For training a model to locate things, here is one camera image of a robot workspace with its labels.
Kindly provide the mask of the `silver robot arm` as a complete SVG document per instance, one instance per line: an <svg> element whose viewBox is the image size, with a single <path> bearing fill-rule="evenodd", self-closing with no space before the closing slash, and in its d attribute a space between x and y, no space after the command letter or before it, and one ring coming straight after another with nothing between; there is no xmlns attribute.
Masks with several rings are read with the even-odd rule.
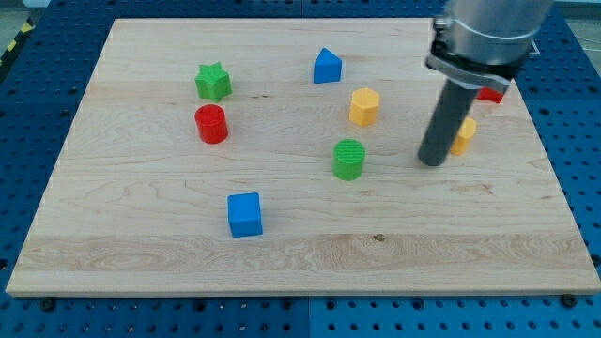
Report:
<svg viewBox="0 0 601 338"><path fill-rule="evenodd" d="M425 64L467 89L503 93L552 6L552 0L449 0L433 18Z"/></svg>

